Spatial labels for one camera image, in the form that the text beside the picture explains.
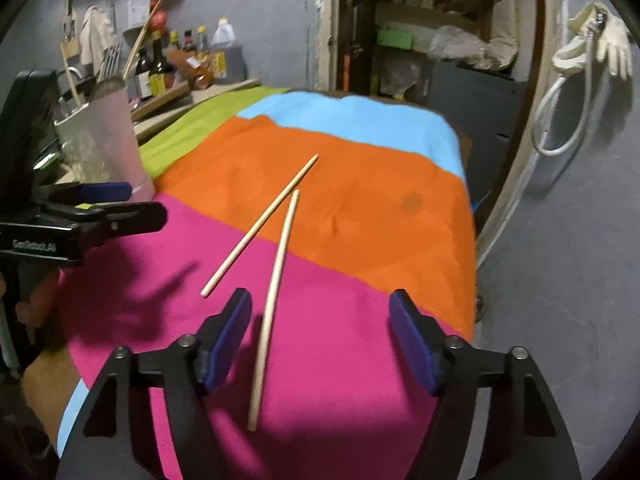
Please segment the person's left hand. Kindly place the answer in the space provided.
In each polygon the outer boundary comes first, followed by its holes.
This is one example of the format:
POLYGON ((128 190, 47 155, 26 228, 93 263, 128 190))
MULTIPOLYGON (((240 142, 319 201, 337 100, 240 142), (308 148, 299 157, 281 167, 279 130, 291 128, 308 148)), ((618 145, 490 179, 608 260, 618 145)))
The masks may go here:
POLYGON ((56 301, 61 275, 60 269, 47 270, 28 298, 15 307, 17 321, 26 328, 27 341, 39 350, 58 350, 65 344, 56 301))

